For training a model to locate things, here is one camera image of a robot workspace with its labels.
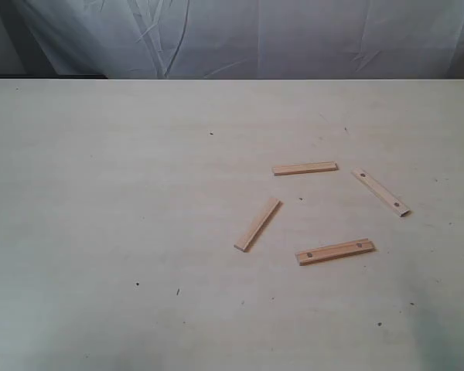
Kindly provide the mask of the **wood strip two magnets bottom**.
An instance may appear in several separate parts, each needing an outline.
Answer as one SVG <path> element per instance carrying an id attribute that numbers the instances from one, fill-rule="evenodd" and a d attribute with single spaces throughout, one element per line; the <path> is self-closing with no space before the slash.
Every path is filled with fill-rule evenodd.
<path id="1" fill-rule="evenodd" d="M 358 254 L 366 254 L 376 250 L 369 239 L 353 240 L 345 243 L 333 244 L 316 249 L 301 251 L 295 254 L 299 266 L 322 263 Z"/>

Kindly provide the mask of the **plain wood strip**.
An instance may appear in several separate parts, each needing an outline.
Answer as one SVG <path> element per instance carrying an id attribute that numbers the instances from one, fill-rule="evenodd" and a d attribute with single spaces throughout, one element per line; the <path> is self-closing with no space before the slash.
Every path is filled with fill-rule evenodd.
<path id="1" fill-rule="evenodd" d="M 338 165 L 335 162 L 314 162 L 297 165 L 277 165 L 272 168 L 274 176 L 300 175 L 317 172 L 336 171 Z"/>
<path id="2" fill-rule="evenodd" d="M 252 219 L 246 231 L 234 244 L 234 248 L 241 252 L 247 253 L 253 246 L 255 240 L 260 236 L 261 231 L 268 224 L 271 217 L 281 207 L 282 201 L 275 197 L 271 197 L 264 204 L 261 211 Z"/>

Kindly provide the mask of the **plain wood strip top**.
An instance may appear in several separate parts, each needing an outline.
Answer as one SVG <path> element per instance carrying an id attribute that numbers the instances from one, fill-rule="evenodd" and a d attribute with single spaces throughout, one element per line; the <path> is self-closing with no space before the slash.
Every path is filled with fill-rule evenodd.
<path id="1" fill-rule="evenodd" d="M 317 172 L 336 171 L 338 165 L 335 162 L 314 162 L 297 165 L 277 165 L 272 168 L 274 176 L 300 175 Z"/>

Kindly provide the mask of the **wood strip two magnets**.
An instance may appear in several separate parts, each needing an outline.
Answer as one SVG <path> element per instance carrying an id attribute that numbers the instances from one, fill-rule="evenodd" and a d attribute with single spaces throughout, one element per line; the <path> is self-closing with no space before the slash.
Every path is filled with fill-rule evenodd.
<path id="1" fill-rule="evenodd" d="M 376 250 L 369 239 L 353 240 L 345 243 L 333 244 L 316 249 L 301 251 L 295 254 L 299 266 L 322 263 L 358 254 L 366 254 Z"/>
<path id="2" fill-rule="evenodd" d="M 361 168 L 355 168 L 351 171 L 351 174 L 399 217 L 405 217 L 411 213 L 411 210 L 402 201 L 368 172 Z"/>

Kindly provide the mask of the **white backdrop cloth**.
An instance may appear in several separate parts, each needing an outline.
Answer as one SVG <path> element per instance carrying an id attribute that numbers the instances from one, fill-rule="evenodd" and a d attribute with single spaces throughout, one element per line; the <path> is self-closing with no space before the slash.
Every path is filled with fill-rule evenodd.
<path id="1" fill-rule="evenodd" d="M 0 77 L 464 78 L 464 1 L 0 1 Z"/>

